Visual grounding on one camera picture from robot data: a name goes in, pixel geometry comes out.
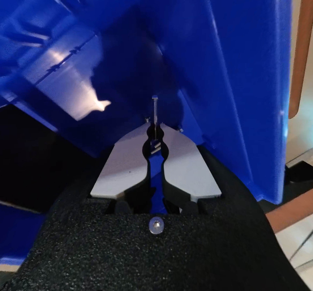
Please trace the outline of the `blue plastic bin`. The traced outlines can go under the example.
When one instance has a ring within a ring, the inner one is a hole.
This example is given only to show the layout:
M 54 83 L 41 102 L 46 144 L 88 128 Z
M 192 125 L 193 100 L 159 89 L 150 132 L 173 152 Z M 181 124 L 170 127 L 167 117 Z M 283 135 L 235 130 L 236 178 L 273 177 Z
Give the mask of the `blue plastic bin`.
M 197 145 L 220 190 L 226 183 L 242 200 L 243 182 L 256 200 L 279 203 L 290 4 L 1 0 L 1 201 L 47 212 L 87 167 L 100 165 L 97 180 L 115 143 L 150 123 L 151 177 L 108 200 L 162 212 L 150 183 L 164 181 L 164 123 Z

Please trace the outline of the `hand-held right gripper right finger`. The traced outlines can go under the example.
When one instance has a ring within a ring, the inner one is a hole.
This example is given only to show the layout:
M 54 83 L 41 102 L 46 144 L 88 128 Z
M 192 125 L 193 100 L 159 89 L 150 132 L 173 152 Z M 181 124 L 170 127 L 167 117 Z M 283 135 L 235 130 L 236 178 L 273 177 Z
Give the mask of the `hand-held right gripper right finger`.
M 165 154 L 163 195 L 170 202 L 197 202 L 221 196 L 209 167 L 197 145 L 184 134 L 162 123 Z

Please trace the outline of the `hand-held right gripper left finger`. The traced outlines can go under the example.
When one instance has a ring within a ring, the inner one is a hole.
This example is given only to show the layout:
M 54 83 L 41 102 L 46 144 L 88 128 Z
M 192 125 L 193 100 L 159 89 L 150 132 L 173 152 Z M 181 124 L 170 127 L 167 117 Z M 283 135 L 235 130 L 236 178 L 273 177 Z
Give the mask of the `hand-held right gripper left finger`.
M 125 191 L 151 177 L 150 162 L 143 153 L 150 126 L 145 123 L 115 143 L 90 192 L 91 197 L 118 199 Z

